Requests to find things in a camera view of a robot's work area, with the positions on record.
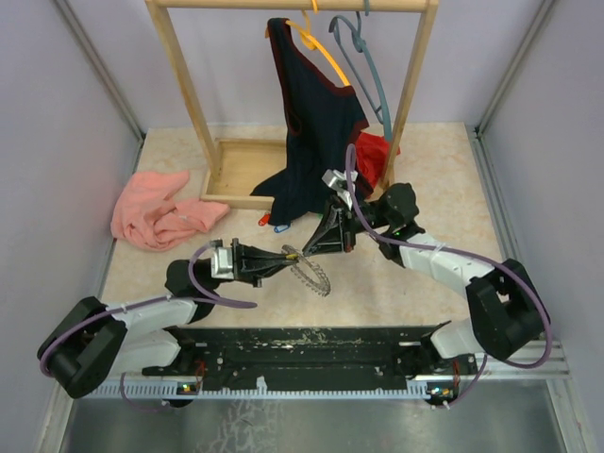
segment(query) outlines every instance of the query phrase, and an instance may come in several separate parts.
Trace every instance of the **red clip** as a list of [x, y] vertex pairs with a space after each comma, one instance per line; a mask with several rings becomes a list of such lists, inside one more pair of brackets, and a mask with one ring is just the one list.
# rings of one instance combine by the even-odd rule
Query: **red clip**
[[270, 212], [266, 212], [262, 218], [260, 220], [258, 220], [258, 225], [260, 225], [261, 227], [264, 227], [266, 224], [268, 224], [268, 219], [271, 218], [271, 213]]

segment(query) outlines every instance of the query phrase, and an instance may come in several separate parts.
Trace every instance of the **wooden clothes rack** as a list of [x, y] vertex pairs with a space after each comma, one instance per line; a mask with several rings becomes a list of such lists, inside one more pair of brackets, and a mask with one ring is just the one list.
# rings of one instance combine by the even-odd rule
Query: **wooden clothes rack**
[[[221, 9], [312, 9], [311, 0], [145, 0], [159, 39], [174, 70], [195, 133], [201, 142], [208, 174], [201, 198], [229, 204], [235, 209], [269, 210], [271, 196], [251, 196], [252, 190], [268, 176], [285, 168], [285, 141], [282, 140], [216, 140], [211, 137], [206, 117], [189, 68], [176, 37], [168, 8], [221, 8]], [[322, 11], [365, 11], [363, 0], [319, 0]], [[411, 100], [428, 47], [430, 32], [438, 8], [438, 0], [371, 0], [372, 11], [397, 11], [419, 13], [420, 21], [415, 42], [400, 95], [393, 126], [386, 165], [379, 188], [386, 189], [394, 182], [394, 157], [409, 115]]]

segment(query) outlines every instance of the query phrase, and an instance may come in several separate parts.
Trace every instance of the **gray hanger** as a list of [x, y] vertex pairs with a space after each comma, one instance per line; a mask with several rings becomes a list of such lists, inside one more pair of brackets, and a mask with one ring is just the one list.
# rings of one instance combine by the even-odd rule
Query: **gray hanger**
[[[365, 0], [365, 16], [368, 16], [368, 15], [369, 15], [369, 0]], [[374, 102], [373, 98], [371, 97], [371, 94], [369, 94], [369, 91], [367, 90], [367, 87], [365, 86], [364, 82], [362, 81], [361, 76], [359, 75], [359, 72], [357, 71], [357, 68], [355, 68], [355, 66], [352, 64], [352, 60], [346, 54], [346, 51], [344, 50], [344, 47], [342, 46], [342, 40], [340, 38], [340, 28], [338, 26], [338, 19], [341, 19], [346, 25], [348, 25], [348, 28], [350, 28], [350, 35], [352, 37], [352, 44], [354, 45], [357, 52], [359, 52], [360, 54], [364, 54], [365, 59], [367, 60], [367, 64], [369, 65], [369, 69], [371, 70], [371, 75], [374, 78], [374, 82], [376, 83], [377, 96], [379, 97], [378, 106], [376, 106], [376, 103]], [[334, 16], [333, 19], [331, 19], [331, 22], [329, 23], [329, 33], [333, 33], [333, 37], [336, 40], [336, 43], [338, 43], [338, 47], [340, 47], [340, 50], [344, 54], [344, 58], [348, 62], [350, 69], [352, 69], [352, 72], [354, 73], [355, 77], [359, 81], [359, 84], [361, 85], [361, 89], [365, 93], [365, 96], [367, 97], [367, 100], [369, 101], [369, 104], [371, 105], [371, 109], [374, 111], [374, 113], [377, 117], [377, 120], [379, 121], [379, 123], [381, 125], [384, 126], [384, 139], [386, 139], [386, 142], [388, 142], [388, 143], [391, 142], [393, 139], [393, 125], [390, 120], [390, 111], [388, 109], [388, 103], [386, 102], [386, 95], [384, 94], [384, 89], [381, 85], [381, 80], [379, 79], [378, 70], [376, 69], [376, 65], [374, 64], [374, 61], [371, 58], [371, 54], [369, 53], [369, 49], [367, 48], [367, 44], [365, 43], [365, 40], [361, 37], [361, 15], [357, 11], [357, 27], [356, 28], [344, 16], [342, 16], [342, 15]]]

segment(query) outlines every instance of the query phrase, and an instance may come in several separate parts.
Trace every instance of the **table surface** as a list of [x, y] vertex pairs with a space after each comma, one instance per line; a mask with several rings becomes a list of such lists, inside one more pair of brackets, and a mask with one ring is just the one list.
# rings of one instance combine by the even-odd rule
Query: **table surface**
[[[379, 134], [379, 127], [366, 131]], [[282, 139], [281, 126], [232, 126], [212, 130], [214, 137]], [[178, 196], [198, 196], [206, 162], [192, 128], [151, 129], [138, 171], [191, 170], [191, 181]], [[451, 246], [500, 260], [500, 252], [466, 130], [461, 123], [408, 124], [395, 179], [410, 182], [417, 194], [417, 223]], [[279, 251], [285, 243], [301, 248], [319, 222], [316, 214], [294, 221], [280, 234], [258, 226], [263, 212], [232, 210], [208, 234], [199, 234], [167, 252], [142, 251], [118, 241], [103, 292], [103, 301], [126, 303], [165, 294], [165, 270], [173, 260], [188, 259], [210, 239], [222, 238]], [[350, 254], [313, 257], [331, 281], [321, 297], [289, 271], [253, 289], [223, 284], [219, 293], [254, 300], [253, 310], [216, 307], [192, 327], [356, 327], [435, 325], [468, 315], [467, 302], [448, 288], [385, 260], [377, 245], [360, 235]]]

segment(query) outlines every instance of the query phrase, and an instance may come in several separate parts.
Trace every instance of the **pink cloth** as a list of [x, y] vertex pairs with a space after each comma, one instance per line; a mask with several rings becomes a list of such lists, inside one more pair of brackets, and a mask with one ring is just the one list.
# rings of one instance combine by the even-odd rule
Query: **pink cloth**
[[132, 175], [113, 210], [113, 237], [160, 252], [184, 243], [199, 231], [208, 232], [229, 207], [194, 198], [175, 202], [172, 197], [188, 181], [188, 171]]

